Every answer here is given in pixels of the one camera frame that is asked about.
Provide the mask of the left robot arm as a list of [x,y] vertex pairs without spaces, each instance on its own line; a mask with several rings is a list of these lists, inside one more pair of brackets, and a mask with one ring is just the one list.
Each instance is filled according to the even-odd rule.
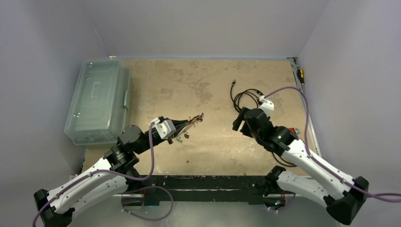
[[[41,219],[46,227],[66,227],[79,209],[94,204],[105,196],[125,191],[138,192],[141,182],[148,180],[153,174],[154,147],[165,141],[172,144],[173,139],[201,121],[200,116],[188,120],[172,120],[160,116],[151,121],[146,132],[137,125],[125,127],[118,136],[117,143],[89,169],[55,189],[40,189],[34,193],[38,212],[32,226],[36,226],[38,219]],[[141,176],[134,166],[139,162],[138,155],[148,150],[151,153],[150,172]]]

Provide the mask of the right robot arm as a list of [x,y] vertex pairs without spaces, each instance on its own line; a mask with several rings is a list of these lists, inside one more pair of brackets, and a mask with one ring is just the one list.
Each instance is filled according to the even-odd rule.
[[324,207],[337,222],[350,225],[367,196],[367,179],[353,177],[313,153],[303,140],[288,128],[273,126],[262,109],[244,107],[233,122],[233,130],[255,139],[267,151],[284,157],[309,176],[298,176],[279,166],[265,180],[270,192],[280,189],[299,194]]

